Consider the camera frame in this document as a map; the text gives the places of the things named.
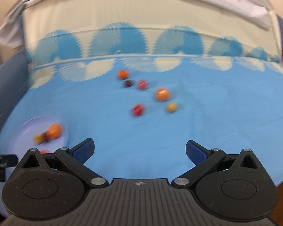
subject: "logo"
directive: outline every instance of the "logo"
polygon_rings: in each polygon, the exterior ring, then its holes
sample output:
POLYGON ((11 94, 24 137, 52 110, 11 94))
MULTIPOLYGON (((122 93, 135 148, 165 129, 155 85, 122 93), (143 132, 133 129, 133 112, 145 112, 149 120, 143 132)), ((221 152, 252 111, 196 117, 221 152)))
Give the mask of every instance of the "logo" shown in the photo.
POLYGON ((142 181, 138 181, 138 182, 136 182, 135 184, 140 187, 140 186, 144 185, 145 183, 142 182, 142 181))

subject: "metal screw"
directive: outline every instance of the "metal screw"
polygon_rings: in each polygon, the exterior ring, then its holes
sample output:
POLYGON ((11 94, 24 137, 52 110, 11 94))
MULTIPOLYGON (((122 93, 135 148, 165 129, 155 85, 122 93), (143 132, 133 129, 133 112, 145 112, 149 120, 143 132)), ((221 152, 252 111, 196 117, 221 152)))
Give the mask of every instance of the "metal screw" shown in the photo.
POLYGON ((3 164, 0 164, 0 167, 7 167, 8 166, 8 163, 7 162, 5 162, 5 163, 3 163, 3 164))
POLYGON ((174 180, 174 183, 177 185, 187 185, 189 180, 185 177, 178 177, 174 180))
POLYGON ((91 183, 94 185, 103 185, 106 182, 106 179, 102 177, 95 177, 91 179, 91 183))

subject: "yellow ball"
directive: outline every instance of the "yellow ball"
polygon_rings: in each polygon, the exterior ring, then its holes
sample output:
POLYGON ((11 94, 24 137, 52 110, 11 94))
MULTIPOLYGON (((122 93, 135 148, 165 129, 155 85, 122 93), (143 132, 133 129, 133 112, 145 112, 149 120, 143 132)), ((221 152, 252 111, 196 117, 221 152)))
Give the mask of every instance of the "yellow ball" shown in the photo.
POLYGON ((44 137, 44 134, 43 133, 40 133, 40 134, 37 134, 33 137, 33 141, 36 143, 36 144, 41 144, 45 141, 45 137, 44 137))
POLYGON ((173 113, 177 110, 177 104, 172 102, 167 105, 167 111, 173 113))

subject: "blue gripper pad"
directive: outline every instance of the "blue gripper pad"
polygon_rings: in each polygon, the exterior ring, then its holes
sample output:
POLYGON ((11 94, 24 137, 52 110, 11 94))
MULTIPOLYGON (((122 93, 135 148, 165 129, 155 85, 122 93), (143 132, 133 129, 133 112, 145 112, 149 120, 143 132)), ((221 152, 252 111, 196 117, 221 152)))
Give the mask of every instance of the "blue gripper pad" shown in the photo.
POLYGON ((195 165, 198 165, 199 163, 203 162, 205 159, 208 158, 208 154, 211 153, 211 151, 205 148, 201 149, 198 146, 200 145, 192 140, 189 140, 186 143, 186 155, 195 165))
POLYGON ((94 142, 92 139, 86 139, 72 149, 69 154, 81 164, 84 164, 94 153, 94 142))

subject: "purple plate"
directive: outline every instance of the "purple plate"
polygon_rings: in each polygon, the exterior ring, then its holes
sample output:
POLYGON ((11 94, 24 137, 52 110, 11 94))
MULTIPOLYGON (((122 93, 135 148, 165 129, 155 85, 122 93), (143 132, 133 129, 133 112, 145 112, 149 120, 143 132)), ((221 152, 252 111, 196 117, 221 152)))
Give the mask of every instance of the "purple plate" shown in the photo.
POLYGON ((68 136, 68 127, 60 118, 53 115, 41 115, 27 121, 17 130, 11 139, 9 153, 16 154, 19 160, 30 148, 37 148, 40 151, 47 150, 53 153, 61 147, 67 147, 68 136), (62 136, 51 140, 49 143, 36 145, 33 141, 34 136, 39 133, 44 133, 48 127, 54 123, 62 124, 62 136))

